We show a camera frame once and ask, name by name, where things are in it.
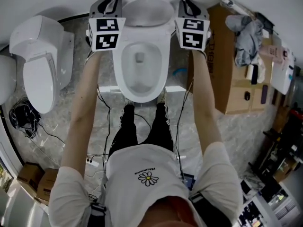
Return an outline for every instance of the black pants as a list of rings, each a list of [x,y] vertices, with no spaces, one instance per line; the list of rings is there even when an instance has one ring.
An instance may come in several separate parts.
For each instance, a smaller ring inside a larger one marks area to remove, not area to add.
[[[157,104],[156,118],[152,123],[151,132],[141,144],[157,145],[174,151],[174,143],[171,138],[169,120],[166,118],[164,104]],[[108,157],[116,150],[136,145],[138,145],[138,139],[137,128],[134,124],[134,106],[127,105],[124,107],[124,114],[121,117],[121,128],[113,140]]]

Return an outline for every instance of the blue object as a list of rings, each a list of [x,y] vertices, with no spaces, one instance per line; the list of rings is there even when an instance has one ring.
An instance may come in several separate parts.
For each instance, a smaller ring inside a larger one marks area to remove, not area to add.
[[[177,73],[179,73],[181,71],[187,72],[187,69],[186,68],[179,68],[179,69],[176,69],[172,74],[175,76]]]

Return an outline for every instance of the white t-shirt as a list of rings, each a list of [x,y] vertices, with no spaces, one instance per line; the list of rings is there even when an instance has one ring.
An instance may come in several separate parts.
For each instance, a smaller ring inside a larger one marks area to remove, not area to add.
[[[225,147],[215,142],[207,147],[192,192],[182,183],[175,154],[163,147],[145,144],[114,152],[107,163],[105,206],[114,227],[136,227],[158,199],[178,196],[191,207],[198,226],[206,226],[188,197],[197,191],[234,223],[241,213],[242,191],[238,175]],[[76,227],[87,223],[90,201],[79,172],[61,167],[51,192],[49,219],[53,227]]]

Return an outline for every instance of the box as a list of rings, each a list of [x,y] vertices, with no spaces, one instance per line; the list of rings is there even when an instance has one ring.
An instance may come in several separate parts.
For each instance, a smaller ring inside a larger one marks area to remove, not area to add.
[[[40,202],[44,203],[48,206],[49,198],[51,196],[51,190],[56,181],[58,174],[57,169],[48,168],[45,170],[45,174],[43,175],[37,191],[37,198]]]
[[[276,113],[276,117],[273,123],[272,128],[278,132],[282,133],[284,126],[288,121],[288,116],[290,112],[290,107],[279,107]]]
[[[215,107],[223,114],[242,114],[252,111],[263,111],[268,102],[261,103],[263,87],[269,91],[272,59],[261,55],[266,67],[265,80],[261,84],[251,85],[246,79],[248,67],[237,67],[235,58],[236,36],[225,24],[226,17],[232,13],[217,4],[208,10],[212,38],[206,49],[207,65],[214,90]],[[272,36],[263,38],[264,45],[272,44]],[[188,81],[193,78],[192,54],[189,57]],[[250,99],[245,100],[245,94],[250,93]]]
[[[26,162],[17,176],[17,181],[34,198],[43,174],[44,170],[39,164]]]
[[[292,158],[285,158],[280,168],[274,173],[275,180],[279,183],[286,179],[289,174],[296,168],[298,163]]]

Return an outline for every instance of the cable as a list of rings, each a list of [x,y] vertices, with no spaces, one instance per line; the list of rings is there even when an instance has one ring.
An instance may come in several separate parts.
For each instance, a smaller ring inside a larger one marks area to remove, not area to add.
[[[51,161],[53,161],[54,163],[56,163],[56,165],[60,166],[57,162],[55,162],[53,159],[51,159],[50,156],[49,156],[48,154],[46,154],[45,152],[43,152],[31,138],[29,138],[29,140],[30,140],[31,142],[33,142],[34,145],[35,145],[35,146],[36,146],[44,155],[46,155]]]
[[[91,201],[91,202],[97,202],[98,201],[98,198],[95,195],[88,193],[88,196],[89,196],[89,201]]]
[[[5,118],[5,117],[2,117],[2,116],[0,116],[0,118],[2,118],[2,119],[6,119],[6,120],[8,120],[8,121],[9,121],[9,119],[7,119],[7,118]]]
[[[188,89],[186,90],[186,92],[184,93],[184,97],[183,97],[183,104],[182,104],[182,107],[181,107],[181,112],[180,112],[180,116],[178,118],[178,122],[177,122],[177,133],[176,133],[176,140],[175,140],[175,147],[176,147],[176,151],[177,151],[177,155],[178,155],[178,160],[179,160],[179,165],[180,165],[180,172],[181,172],[181,177],[183,179],[183,181],[185,180],[184,178],[184,173],[183,173],[183,169],[182,169],[182,164],[181,164],[181,157],[180,157],[180,151],[179,151],[179,123],[180,123],[180,119],[181,119],[181,116],[182,116],[182,113],[183,113],[183,110],[184,110],[184,105],[185,105],[185,102],[187,100],[187,97],[189,95],[189,92],[193,86],[193,82],[194,82],[194,79],[192,79]]]
[[[151,127],[151,125],[147,122],[147,120],[143,117],[143,116],[141,116],[141,115],[139,115],[139,114],[134,114],[134,115],[137,115],[137,116],[139,116],[139,117],[141,117],[141,118],[143,118],[144,119],[144,121],[148,124],[148,126],[150,127],[150,130],[152,130],[152,127]]]
[[[26,96],[20,98],[9,111],[11,125],[31,139],[36,136],[40,120],[39,112],[34,109]]]
[[[86,61],[85,63],[87,63],[89,61],[89,59],[95,54],[95,52],[90,51],[89,54],[87,55]]]
[[[105,155],[106,155],[106,149],[107,149],[107,140],[108,140],[108,137],[110,135],[110,106],[107,105],[107,103],[105,102],[104,98],[102,97],[102,95],[100,93],[100,90],[99,90],[99,85],[97,87],[97,96],[100,99],[100,101],[103,102],[104,105],[108,108],[108,113],[107,113],[108,134],[107,134],[106,139],[105,139],[105,145],[104,145],[103,156],[102,156],[103,172],[105,173],[106,172],[106,157],[105,157]]]
[[[91,192],[94,192],[99,186],[101,186],[101,184],[102,184],[102,182],[97,186],[97,187],[95,187],[95,189],[93,190],[93,191],[91,191]]]
[[[56,137],[56,138],[57,138],[58,140],[60,140],[63,144],[65,144],[65,142],[64,142],[62,139],[60,139],[58,136],[55,136],[55,135],[52,135],[52,134],[47,133],[46,130],[45,130],[45,128],[44,128],[41,124],[38,123],[38,125],[42,127],[42,129],[44,130],[44,132],[45,132],[46,134],[48,134],[48,135],[50,135],[50,136],[53,136],[53,137]]]
[[[87,158],[87,162],[92,163],[93,162],[93,158],[94,157],[103,157],[103,156],[108,156],[108,154],[91,154],[91,153],[87,153],[86,158]]]
[[[95,173],[94,173],[94,175],[93,176],[89,176],[89,175],[86,175],[87,177],[94,177],[97,173],[99,173],[99,172],[103,172],[103,170],[100,170],[100,171],[96,171]]]

